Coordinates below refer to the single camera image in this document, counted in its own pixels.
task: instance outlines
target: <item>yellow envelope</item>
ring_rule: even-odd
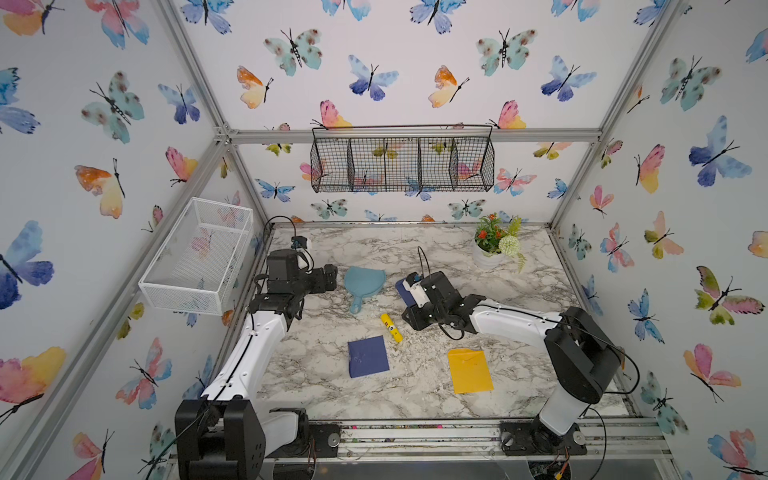
[[[453,349],[448,352],[454,393],[490,392],[493,390],[491,372],[485,361],[485,352]]]

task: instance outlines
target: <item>black wire basket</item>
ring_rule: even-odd
[[[436,136],[433,128],[432,136],[425,136],[420,130],[426,127],[446,127],[445,134]],[[495,168],[492,129],[487,125],[314,128],[312,188],[315,192],[488,191]]]

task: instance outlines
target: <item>white flower pot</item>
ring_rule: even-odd
[[[504,261],[504,255],[501,253],[488,253],[478,247],[475,241],[472,241],[472,259],[475,265],[483,270],[493,270]]]

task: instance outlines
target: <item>floor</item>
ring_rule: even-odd
[[[478,293],[532,310],[563,311],[577,305],[557,254],[543,227],[520,233],[527,258],[522,273],[513,260],[492,271],[472,262],[472,228],[460,226],[300,228],[311,239],[318,265],[339,267],[334,292],[306,298],[304,317],[295,321],[263,377],[258,409],[297,407],[311,419],[416,419],[458,417],[530,417],[538,413],[556,385],[548,354],[523,343],[468,334],[452,341],[436,326],[420,332],[401,318],[405,308],[395,282],[420,270],[416,247],[429,256],[432,271],[442,270],[462,295]],[[287,248],[289,229],[278,229],[272,250]],[[385,270],[381,293],[366,299],[357,315],[343,288],[349,266]],[[379,317],[388,313],[404,340],[398,344]],[[388,372],[349,377],[347,342],[384,336]],[[447,353],[454,348],[482,349],[494,390],[456,395]],[[602,415],[626,415],[621,396],[606,395]]]

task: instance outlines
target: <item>potted plant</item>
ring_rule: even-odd
[[[504,224],[496,213],[481,218],[475,230],[475,244],[472,259],[483,270],[497,267],[504,256],[518,259],[518,272],[525,266],[525,256],[520,252],[518,232],[522,219],[513,217],[509,225]]]

